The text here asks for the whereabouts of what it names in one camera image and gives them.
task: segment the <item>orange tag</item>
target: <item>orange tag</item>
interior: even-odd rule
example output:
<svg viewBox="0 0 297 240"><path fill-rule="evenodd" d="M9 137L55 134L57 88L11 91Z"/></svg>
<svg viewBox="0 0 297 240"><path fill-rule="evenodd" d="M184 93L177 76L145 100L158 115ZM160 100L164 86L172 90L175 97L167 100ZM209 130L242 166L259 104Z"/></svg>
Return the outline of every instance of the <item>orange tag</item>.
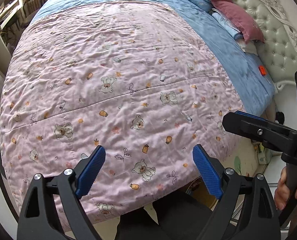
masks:
<svg viewBox="0 0 297 240"><path fill-rule="evenodd" d="M266 69L264 68L264 66L260 65L258 67L258 69L261 72L262 76L265 76L267 74Z"/></svg>

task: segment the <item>white carved headboard frame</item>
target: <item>white carved headboard frame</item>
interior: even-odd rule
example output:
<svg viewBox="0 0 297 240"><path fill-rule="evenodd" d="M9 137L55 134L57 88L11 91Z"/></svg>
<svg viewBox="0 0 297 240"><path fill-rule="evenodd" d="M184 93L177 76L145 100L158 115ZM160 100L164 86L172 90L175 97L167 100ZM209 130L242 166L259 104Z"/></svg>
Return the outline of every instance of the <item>white carved headboard frame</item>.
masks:
<svg viewBox="0 0 297 240"><path fill-rule="evenodd" d="M263 32L265 44L257 42L256 48L273 81L293 83L297 70L297 32L288 21L280 1L233 1L255 19Z"/></svg>

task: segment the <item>blue gripper pad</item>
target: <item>blue gripper pad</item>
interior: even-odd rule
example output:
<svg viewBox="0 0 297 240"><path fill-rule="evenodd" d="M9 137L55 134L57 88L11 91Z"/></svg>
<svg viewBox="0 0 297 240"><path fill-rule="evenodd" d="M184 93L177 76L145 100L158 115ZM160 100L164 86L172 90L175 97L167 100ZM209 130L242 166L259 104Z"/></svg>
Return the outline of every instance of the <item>blue gripper pad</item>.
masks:
<svg viewBox="0 0 297 240"><path fill-rule="evenodd" d="M88 164L83 169L81 175L77 180L75 191L77 199L81 199L81 197L87 195L90 191L97 174L99 173L105 162L105 155L105 149L101 146L96 151L96 153L92 157L90 157L91 159L88 160Z"/></svg>
<svg viewBox="0 0 297 240"><path fill-rule="evenodd" d="M251 118L254 118L254 119L258 119L258 120L262 120L262 121L266 121L265 119L261 118L261 117L258 117L256 115L252 115L252 114L248 114L248 113L245 113L245 112L242 112L242 111L235 111L236 114L240 114L240 115L244 115L244 116L248 116L248 117L251 117Z"/></svg>
<svg viewBox="0 0 297 240"><path fill-rule="evenodd" d="M223 195L221 188L221 178L218 176L206 155L207 153L203 151L199 145L194 146L193 160L202 176L208 192L217 199L221 199Z"/></svg>

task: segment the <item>desk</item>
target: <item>desk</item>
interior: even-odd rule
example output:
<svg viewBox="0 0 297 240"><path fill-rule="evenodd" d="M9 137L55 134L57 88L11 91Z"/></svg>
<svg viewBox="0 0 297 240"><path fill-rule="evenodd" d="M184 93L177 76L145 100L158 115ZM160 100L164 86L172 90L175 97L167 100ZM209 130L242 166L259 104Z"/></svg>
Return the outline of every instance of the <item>desk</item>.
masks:
<svg viewBox="0 0 297 240"><path fill-rule="evenodd" d="M5 25L18 11L20 11L22 17L24 16L23 1L24 0L14 0L12 3L7 5L6 8L4 8L3 12L0 14L0 33L5 27ZM0 70L4 75L6 75L7 73L7 69L11 61L11 57L12 55L8 51L4 41L0 36Z"/></svg>

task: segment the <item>person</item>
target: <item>person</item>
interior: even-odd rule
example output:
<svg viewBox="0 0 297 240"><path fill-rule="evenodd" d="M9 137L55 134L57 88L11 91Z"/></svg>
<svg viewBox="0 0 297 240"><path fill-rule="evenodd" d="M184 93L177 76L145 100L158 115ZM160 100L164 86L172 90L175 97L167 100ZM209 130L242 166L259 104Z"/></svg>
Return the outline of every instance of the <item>person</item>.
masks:
<svg viewBox="0 0 297 240"><path fill-rule="evenodd" d="M290 198L290 189L286 186L286 167L282 169L281 178L278 181L277 188L274 193L274 202L279 210L283 210ZM297 214L292 218L290 223L289 233L293 231L297 225Z"/></svg>
<svg viewBox="0 0 297 240"><path fill-rule="evenodd" d="M212 210L190 195L176 190L153 202L158 224L144 208L121 215L115 240L196 240ZM229 224L223 239L234 234Z"/></svg>

